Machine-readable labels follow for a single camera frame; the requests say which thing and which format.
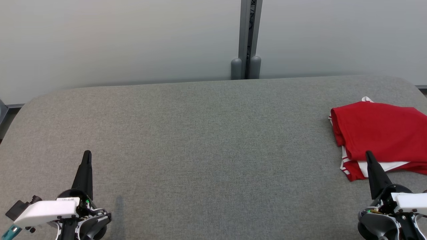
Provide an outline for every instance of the folded red shirt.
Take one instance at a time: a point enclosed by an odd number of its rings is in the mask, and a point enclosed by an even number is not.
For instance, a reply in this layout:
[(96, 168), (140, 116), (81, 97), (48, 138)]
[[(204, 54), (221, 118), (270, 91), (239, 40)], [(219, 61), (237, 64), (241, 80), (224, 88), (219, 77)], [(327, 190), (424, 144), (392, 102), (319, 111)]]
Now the folded red shirt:
[(408, 162), (395, 169), (427, 174), (427, 116), (415, 108), (375, 102), (356, 102), (330, 111), (339, 146), (345, 146), (344, 163), (353, 181), (364, 179), (357, 161), (371, 150), (379, 162)]

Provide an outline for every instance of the white wall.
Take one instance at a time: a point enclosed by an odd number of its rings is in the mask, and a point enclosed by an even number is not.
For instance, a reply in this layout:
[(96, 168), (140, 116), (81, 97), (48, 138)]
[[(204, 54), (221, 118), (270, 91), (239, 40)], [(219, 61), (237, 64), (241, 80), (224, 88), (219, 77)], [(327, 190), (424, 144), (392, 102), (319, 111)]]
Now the white wall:
[(380, 74), (427, 85), (427, 1), (264, 0), (260, 78)]
[(230, 79), (240, 1), (0, 2), (0, 99), (147, 81)]

